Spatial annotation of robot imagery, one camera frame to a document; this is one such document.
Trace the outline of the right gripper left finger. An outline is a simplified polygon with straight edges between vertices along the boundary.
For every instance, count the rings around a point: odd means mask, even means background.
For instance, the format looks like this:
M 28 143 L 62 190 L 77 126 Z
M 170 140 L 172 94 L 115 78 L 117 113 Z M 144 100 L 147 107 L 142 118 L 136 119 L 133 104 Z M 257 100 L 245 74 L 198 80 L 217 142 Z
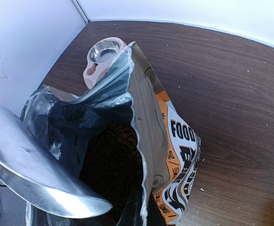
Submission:
M 117 226 L 141 226 L 142 191 L 132 192 L 120 216 Z

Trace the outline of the metal scoop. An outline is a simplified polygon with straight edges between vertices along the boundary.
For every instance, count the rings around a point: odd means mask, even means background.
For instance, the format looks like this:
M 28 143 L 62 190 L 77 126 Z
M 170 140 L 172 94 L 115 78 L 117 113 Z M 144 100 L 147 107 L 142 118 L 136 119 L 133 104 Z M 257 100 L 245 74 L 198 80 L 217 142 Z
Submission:
M 0 181 L 34 207 L 64 218 L 103 215 L 112 204 L 71 175 L 9 109 L 0 106 Z

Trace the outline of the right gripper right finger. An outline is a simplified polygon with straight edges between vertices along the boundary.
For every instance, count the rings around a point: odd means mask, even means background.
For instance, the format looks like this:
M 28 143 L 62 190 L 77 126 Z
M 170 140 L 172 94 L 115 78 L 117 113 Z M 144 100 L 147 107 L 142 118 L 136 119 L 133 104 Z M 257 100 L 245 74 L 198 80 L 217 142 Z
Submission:
M 162 216 L 153 195 L 149 196 L 147 210 L 147 226 L 167 226 L 166 221 Z

